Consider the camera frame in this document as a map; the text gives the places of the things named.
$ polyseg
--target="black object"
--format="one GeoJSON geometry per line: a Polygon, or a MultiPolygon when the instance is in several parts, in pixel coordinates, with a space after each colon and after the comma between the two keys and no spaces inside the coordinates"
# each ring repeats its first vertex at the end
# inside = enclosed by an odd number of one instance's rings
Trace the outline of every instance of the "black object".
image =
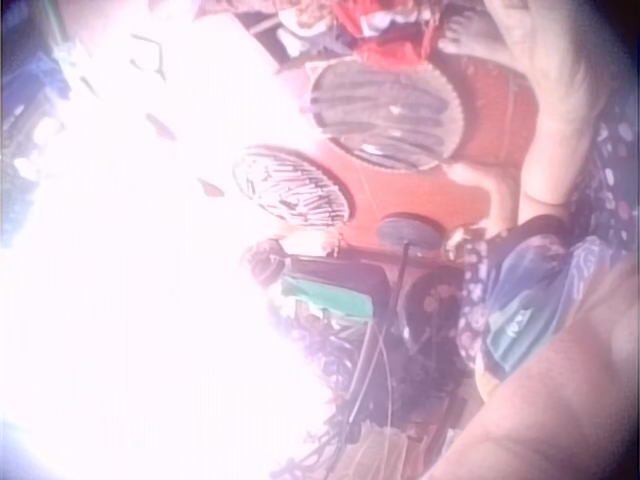
{"type": "MultiPolygon", "coordinates": [[[[158,75],[163,82],[167,81],[167,76],[164,72],[164,54],[162,51],[162,44],[160,42],[158,42],[157,40],[153,40],[151,38],[147,38],[147,37],[143,37],[141,35],[137,35],[135,33],[131,34],[131,38],[133,38],[134,40],[137,40],[139,42],[143,42],[146,43],[148,45],[153,45],[156,49],[157,49],[157,58],[156,58],[156,68],[153,69],[151,72],[155,73],[156,75],[158,75]]],[[[137,68],[138,70],[143,71],[143,68],[140,67],[140,65],[138,65],[138,62],[136,61],[135,58],[131,59],[131,65],[133,65],[135,68],[137,68]]]]}
{"type": "Polygon", "coordinates": [[[444,240],[442,227],[419,215],[396,214],[385,218],[376,230],[378,240],[390,247],[410,243],[418,254],[440,250],[444,240]]]}

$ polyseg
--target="wire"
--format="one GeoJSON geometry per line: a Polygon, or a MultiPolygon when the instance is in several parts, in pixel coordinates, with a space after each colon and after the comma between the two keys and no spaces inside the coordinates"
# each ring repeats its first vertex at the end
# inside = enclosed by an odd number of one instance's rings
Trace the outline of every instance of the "wire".
{"type": "Polygon", "coordinates": [[[384,367],[387,373],[387,392],[388,392],[388,406],[387,406],[387,432],[384,440],[384,456],[382,460],[382,468],[381,472],[384,475],[385,468],[387,467],[387,460],[389,457],[389,429],[391,428],[391,416],[393,414],[393,385],[391,383],[391,367],[389,366],[389,356],[387,355],[387,347],[384,346],[384,342],[382,339],[382,334],[376,328],[376,333],[378,334],[378,340],[380,342],[380,351],[382,352],[382,359],[384,360],[384,367]]]}

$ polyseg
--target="red cloth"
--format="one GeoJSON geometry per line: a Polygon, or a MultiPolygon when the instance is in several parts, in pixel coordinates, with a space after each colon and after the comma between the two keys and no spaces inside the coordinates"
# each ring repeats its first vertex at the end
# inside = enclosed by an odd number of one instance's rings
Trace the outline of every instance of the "red cloth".
{"type": "Polygon", "coordinates": [[[333,9],[338,22],[360,39],[355,49],[358,58],[380,68],[395,69],[416,66],[429,58],[436,23],[431,21],[426,28],[421,22],[396,24],[377,37],[365,37],[361,19],[373,13],[394,11],[412,4],[406,0],[388,0],[383,6],[379,0],[352,0],[349,3],[336,3],[333,9]]]}

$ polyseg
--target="foot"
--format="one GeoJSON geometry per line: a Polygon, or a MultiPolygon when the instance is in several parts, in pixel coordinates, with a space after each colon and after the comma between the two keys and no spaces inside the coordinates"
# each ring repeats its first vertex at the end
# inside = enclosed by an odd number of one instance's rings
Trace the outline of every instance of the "foot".
{"type": "Polygon", "coordinates": [[[541,114],[559,126],[589,126],[611,77],[608,32],[577,0],[486,0],[507,47],[534,87],[541,114]]]}
{"type": "Polygon", "coordinates": [[[452,55],[469,55],[519,69],[498,25],[487,12],[469,10],[448,20],[438,48],[452,55]]]}
{"type": "Polygon", "coordinates": [[[458,162],[443,165],[443,170],[454,182],[467,187],[479,187],[490,194],[498,189],[517,189],[517,181],[502,167],[478,163],[458,162]]]}
{"type": "Polygon", "coordinates": [[[519,185],[511,172],[504,168],[466,162],[443,168],[454,182],[480,187],[489,193],[490,211],[485,225],[485,238],[492,238],[517,225],[519,185]]]}

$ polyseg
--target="blue fabric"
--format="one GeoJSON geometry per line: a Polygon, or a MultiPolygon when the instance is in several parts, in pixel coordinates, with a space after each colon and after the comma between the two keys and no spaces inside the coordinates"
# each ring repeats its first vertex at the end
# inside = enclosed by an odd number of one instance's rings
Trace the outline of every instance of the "blue fabric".
{"type": "Polygon", "coordinates": [[[487,369],[506,378],[560,330],[593,275],[608,269],[614,250],[597,237],[568,249],[554,235],[520,244],[490,279],[487,369]]]}

